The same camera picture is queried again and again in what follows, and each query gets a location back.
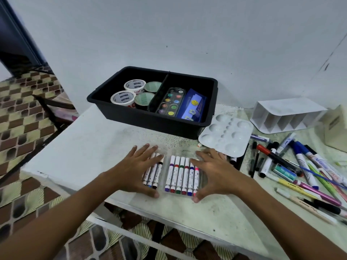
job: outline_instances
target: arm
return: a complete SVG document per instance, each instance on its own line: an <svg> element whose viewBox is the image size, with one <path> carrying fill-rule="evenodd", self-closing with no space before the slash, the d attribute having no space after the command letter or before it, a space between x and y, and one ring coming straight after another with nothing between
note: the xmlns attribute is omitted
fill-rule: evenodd
<svg viewBox="0 0 347 260"><path fill-rule="evenodd" d="M158 148L148 147L136 151L134 146L116 166L10 236L0 245L1 259L53 259L87 216L117 190L158 198L156 190L142 184L143 172L162 158L148 159Z"/></svg>
<svg viewBox="0 0 347 260"><path fill-rule="evenodd" d="M235 194L262 220L290 259L347 259L340 247L268 194L254 179L236 170L223 154L214 149L209 152L210 155L197 151L204 161L191 159L208 177L208 184L198 190L194 202L213 193Z"/></svg>

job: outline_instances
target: left hand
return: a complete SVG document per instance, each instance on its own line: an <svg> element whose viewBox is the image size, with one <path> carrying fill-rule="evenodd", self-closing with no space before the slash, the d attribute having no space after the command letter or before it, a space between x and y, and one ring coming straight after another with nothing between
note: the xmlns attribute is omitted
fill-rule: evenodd
<svg viewBox="0 0 347 260"><path fill-rule="evenodd" d="M107 181L114 183L113 192L122 190L144 193L153 198L159 197L159 193L155 189L142 183L142 176L145 171L163 158L163 155L159 155L148 159L158 149L157 145L148 149L149 146L147 143L137 151L137 146L134 146L121 162L105 172Z"/></svg>

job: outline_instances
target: blue marker cap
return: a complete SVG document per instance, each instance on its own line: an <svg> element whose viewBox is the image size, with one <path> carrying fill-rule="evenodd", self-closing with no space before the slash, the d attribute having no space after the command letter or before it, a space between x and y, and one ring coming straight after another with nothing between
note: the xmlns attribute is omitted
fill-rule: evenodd
<svg viewBox="0 0 347 260"><path fill-rule="evenodd" d="M291 147L293 148L295 154L301 154L301 148L296 144L296 142L293 141Z"/></svg>
<svg viewBox="0 0 347 260"><path fill-rule="evenodd" d="M295 145L297 145L300 149L301 149L301 152L303 154L306 154L308 152L310 152L304 145L302 145L299 141L296 141L295 142Z"/></svg>

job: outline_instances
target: white paint palette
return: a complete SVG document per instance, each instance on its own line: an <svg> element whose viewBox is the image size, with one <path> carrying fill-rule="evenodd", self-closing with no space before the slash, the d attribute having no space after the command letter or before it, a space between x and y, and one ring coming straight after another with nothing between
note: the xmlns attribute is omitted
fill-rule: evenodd
<svg viewBox="0 0 347 260"><path fill-rule="evenodd" d="M249 121L220 114L212 118L212 124L199 136L199 142L230 157L241 157L245 153L253 124Z"/></svg>

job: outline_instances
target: hand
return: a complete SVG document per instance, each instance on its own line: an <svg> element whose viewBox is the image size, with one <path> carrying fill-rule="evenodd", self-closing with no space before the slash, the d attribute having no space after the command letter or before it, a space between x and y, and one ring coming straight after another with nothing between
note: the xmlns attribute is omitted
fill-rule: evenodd
<svg viewBox="0 0 347 260"><path fill-rule="evenodd" d="M236 170L222 153L215 149L205 149L204 152L197 151L196 154L204 161L191 159L190 161L205 171L208 179L207 185L198 190L193 201L199 202L207 195L235 194L240 196L244 190L252 188L255 181L247 175Z"/></svg>
<svg viewBox="0 0 347 260"><path fill-rule="evenodd" d="M158 163L163 155L148 159L154 153L158 146L148 149L149 144L136 151L134 146L128 155L116 166L105 172L108 182L112 184L112 190L122 190L125 192L140 192L153 198L158 198L159 193L142 183L142 176L145 171Z"/></svg>

